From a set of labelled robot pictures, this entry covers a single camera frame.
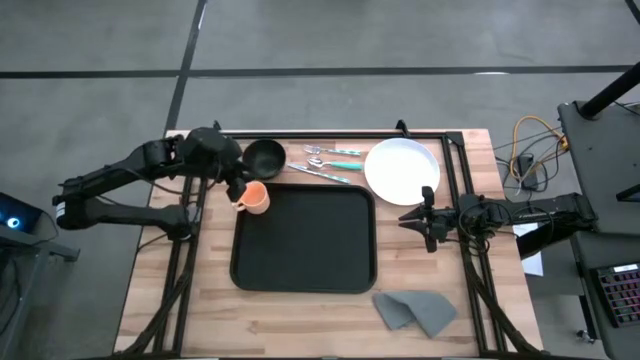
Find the metal bracket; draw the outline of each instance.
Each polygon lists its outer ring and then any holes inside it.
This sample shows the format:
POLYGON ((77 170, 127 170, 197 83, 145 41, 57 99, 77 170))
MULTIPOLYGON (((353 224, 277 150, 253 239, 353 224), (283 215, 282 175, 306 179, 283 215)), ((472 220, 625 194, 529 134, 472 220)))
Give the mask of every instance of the metal bracket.
POLYGON ((404 122, 404 120, 398 120, 398 122, 396 123, 396 130, 402 131, 402 137, 407 139, 411 138, 411 133, 409 133, 409 129, 407 128, 407 124, 404 122))
POLYGON ((449 141, 456 144, 457 146, 464 147, 464 137, 462 136, 462 132, 460 131, 447 131, 445 133, 449 141))

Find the teal handle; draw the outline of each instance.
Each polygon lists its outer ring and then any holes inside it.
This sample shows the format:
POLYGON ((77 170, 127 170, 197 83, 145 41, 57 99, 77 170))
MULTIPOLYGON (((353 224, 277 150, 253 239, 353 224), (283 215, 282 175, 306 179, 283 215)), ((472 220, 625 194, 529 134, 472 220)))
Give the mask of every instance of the teal handle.
POLYGON ((360 156, 360 151, 358 150, 327 150, 330 153, 341 154, 341 155, 351 155, 351 156, 360 156))
POLYGON ((332 161, 329 164, 333 167, 347 169, 347 170, 362 170, 362 164, 357 163, 341 163, 337 161, 332 161))
POLYGON ((335 176, 335 175, 330 175, 330 174, 325 174, 325 173, 316 173, 322 177, 326 177, 327 179, 331 179, 331 180, 335 180, 335 181, 339 181, 341 183, 345 183, 345 184, 351 184, 351 180, 347 179, 347 178, 343 178, 340 176, 335 176))

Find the white plate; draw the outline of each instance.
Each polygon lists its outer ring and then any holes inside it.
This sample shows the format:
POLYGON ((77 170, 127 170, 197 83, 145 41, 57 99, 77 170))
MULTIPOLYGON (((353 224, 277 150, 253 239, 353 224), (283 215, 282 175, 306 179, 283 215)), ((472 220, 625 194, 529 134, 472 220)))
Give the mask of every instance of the white plate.
POLYGON ((403 138, 374 146, 364 162, 364 175, 373 192, 396 205, 419 204, 424 201, 422 187, 435 192, 440 183, 440 167, 431 151, 403 138))

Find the black stand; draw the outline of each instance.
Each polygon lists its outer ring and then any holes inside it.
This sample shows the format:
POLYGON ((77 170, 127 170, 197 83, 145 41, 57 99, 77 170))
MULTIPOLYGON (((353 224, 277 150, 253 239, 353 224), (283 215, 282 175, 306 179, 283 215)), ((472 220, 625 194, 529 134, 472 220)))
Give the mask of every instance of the black stand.
POLYGON ((14 359, 16 348, 20 342, 20 336, 24 330, 24 325, 29 315, 31 307, 32 293, 37 288, 40 278, 42 277, 50 255, 62 257, 65 261, 76 261, 80 253, 79 249, 70 248, 54 242, 43 242, 39 238, 12 230, 4 226, 0 226, 0 244, 9 245, 15 248, 15 251, 25 252, 34 257, 33 268, 29 276, 19 279, 22 283, 21 297, 18 299, 18 307, 15 315, 9 323, 5 335, 0 339, 2 347, 0 348, 0 359, 14 359))

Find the fork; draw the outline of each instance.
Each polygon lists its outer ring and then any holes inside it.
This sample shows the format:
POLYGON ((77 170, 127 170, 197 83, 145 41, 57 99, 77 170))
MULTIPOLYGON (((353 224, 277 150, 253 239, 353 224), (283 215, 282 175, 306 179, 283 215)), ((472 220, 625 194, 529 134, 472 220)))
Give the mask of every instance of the fork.
POLYGON ((323 149, 323 148, 321 148, 319 146, 311 146, 311 145, 305 145, 304 146, 304 151, 308 152, 309 154, 314 154, 314 155, 318 155, 321 152, 328 152, 328 153, 332 153, 332 154, 360 156, 360 151, 359 150, 323 149))

